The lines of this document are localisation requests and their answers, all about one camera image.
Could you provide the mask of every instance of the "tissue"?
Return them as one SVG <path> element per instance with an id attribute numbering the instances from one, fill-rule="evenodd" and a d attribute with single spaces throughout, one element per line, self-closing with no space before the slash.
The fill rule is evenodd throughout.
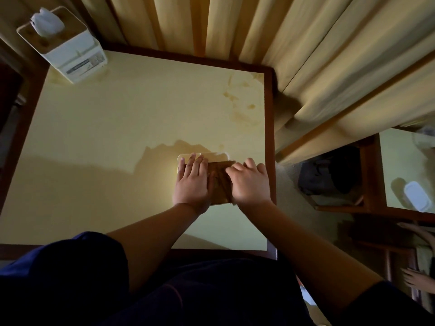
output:
<path id="1" fill-rule="evenodd" d="M 39 11 L 32 16 L 30 23 L 40 36 L 48 38 L 63 31 L 65 25 L 59 17 L 45 8 Z"/>

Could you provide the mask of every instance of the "forearm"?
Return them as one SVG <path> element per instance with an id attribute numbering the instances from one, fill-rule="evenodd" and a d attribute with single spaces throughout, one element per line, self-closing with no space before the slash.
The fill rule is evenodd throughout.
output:
<path id="1" fill-rule="evenodd" d="M 197 217 L 191 206 L 178 204 L 163 213 L 107 234 L 124 248 L 131 292 L 144 285 L 172 245 Z"/>
<path id="2" fill-rule="evenodd" d="M 382 280 L 339 248 L 307 232 L 272 202 L 243 209 L 243 212 L 289 259 L 319 306 L 335 316 Z"/>

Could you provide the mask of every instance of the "label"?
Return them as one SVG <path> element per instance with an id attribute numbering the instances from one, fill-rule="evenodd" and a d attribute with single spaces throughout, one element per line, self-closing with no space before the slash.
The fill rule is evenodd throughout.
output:
<path id="1" fill-rule="evenodd" d="M 104 55 L 101 53 L 101 51 L 98 51 L 90 56 L 87 60 L 84 60 L 81 63 L 71 67 L 68 71 L 66 71 L 66 74 L 68 76 L 77 78 L 84 75 L 87 71 L 93 69 L 95 66 L 104 61 Z"/>

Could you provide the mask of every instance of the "reflected hand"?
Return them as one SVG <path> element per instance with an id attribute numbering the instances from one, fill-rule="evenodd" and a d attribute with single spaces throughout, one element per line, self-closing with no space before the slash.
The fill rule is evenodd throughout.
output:
<path id="1" fill-rule="evenodd" d="M 199 156 L 195 160 L 195 156 L 196 154 L 192 153 L 185 166 L 184 158 L 180 160 L 172 203 L 174 206 L 179 203 L 188 204 L 199 216 L 210 207 L 210 198 L 215 187 L 215 176 L 214 174 L 207 176 L 208 160 L 204 159 L 203 156 Z"/>
<path id="2" fill-rule="evenodd" d="M 409 268 L 403 268 L 402 271 L 406 286 L 435 294 L 435 279 Z"/>
<path id="3" fill-rule="evenodd" d="M 233 197 L 239 208 L 271 202 L 269 177 L 264 164 L 256 165 L 252 158 L 247 158 L 243 165 L 235 163 L 225 171 L 233 183 Z"/>

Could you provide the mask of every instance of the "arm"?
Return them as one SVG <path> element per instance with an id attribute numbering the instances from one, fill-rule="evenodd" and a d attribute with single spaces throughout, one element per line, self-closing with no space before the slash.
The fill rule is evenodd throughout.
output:
<path id="1" fill-rule="evenodd" d="M 240 210 L 290 261 L 318 305 L 338 316 L 382 278 L 328 241 L 307 232 L 271 201 L 264 164 L 227 168 Z"/>
<path id="2" fill-rule="evenodd" d="M 210 206 L 214 176 L 207 176 L 208 160 L 195 155 L 178 165 L 177 183 L 167 211 L 107 235 L 120 242 L 128 260 L 130 291 L 138 290 L 157 269 L 180 235 Z"/>

